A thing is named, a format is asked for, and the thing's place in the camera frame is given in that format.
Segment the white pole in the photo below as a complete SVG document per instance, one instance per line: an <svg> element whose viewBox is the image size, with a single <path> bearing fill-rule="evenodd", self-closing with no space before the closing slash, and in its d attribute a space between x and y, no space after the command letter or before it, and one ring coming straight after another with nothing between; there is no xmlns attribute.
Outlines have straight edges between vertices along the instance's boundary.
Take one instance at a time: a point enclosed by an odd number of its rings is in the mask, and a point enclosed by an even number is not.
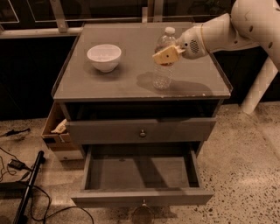
<svg viewBox="0 0 280 224"><path fill-rule="evenodd" d="M248 91L247 96L245 97L244 101L241 104L241 110L246 114L251 114L259 101L262 99L265 91L270 86L270 83L273 81L275 76L278 73L278 69L268 57L259 74L256 76L255 81Z"/></svg>

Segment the wall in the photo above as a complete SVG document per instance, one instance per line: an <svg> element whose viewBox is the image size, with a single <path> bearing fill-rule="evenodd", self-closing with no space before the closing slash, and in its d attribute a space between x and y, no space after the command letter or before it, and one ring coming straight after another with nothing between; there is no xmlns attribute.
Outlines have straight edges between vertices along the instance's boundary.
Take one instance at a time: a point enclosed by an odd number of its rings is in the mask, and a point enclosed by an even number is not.
<svg viewBox="0 0 280 224"><path fill-rule="evenodd" d="M0 120L47 117L75 37L0 40Z"/></svg>

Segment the open drawer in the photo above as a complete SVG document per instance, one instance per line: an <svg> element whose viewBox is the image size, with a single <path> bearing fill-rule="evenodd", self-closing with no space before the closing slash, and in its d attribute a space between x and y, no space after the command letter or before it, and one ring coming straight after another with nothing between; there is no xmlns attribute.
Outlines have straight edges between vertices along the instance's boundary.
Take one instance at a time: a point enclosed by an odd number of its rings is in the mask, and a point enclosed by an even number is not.
<svg viewBox="0 0 280 224"><path fill-rule="evenodd" d="M214 195L188 143L90 145L84 172L78 207L204 205Z"/></svg>

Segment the white bowl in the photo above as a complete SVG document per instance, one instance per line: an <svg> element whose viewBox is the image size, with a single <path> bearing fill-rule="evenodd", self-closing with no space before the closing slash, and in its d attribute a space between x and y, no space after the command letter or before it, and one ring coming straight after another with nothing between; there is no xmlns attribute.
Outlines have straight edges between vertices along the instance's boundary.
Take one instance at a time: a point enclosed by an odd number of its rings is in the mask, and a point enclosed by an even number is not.
<svg viewBox="0 0 280 224"><path fill-rule="evenodd" d="M87 51L87 58L96 69L109 73L119 64L121 54L122 50L116 45L96 45Z"/></svg>

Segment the tabletop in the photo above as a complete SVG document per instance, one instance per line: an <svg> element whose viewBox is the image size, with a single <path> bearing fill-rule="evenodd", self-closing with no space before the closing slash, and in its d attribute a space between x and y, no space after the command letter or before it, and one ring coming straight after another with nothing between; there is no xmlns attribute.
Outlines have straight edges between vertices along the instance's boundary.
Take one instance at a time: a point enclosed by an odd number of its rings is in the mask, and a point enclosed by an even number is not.
<svg viewBox="0 0 280 224"><path fill-rule="evenodd" d="M166 26L178 38L193 25L189 22L146 24L85 24L54 95L56 102L149 101L169 99L229 98L224 73L208 55L174 63L171 86L156 90L152 85L152 54ZM100 44L122 49L121 62L111 73L96 70L88 50Z"/></svg>

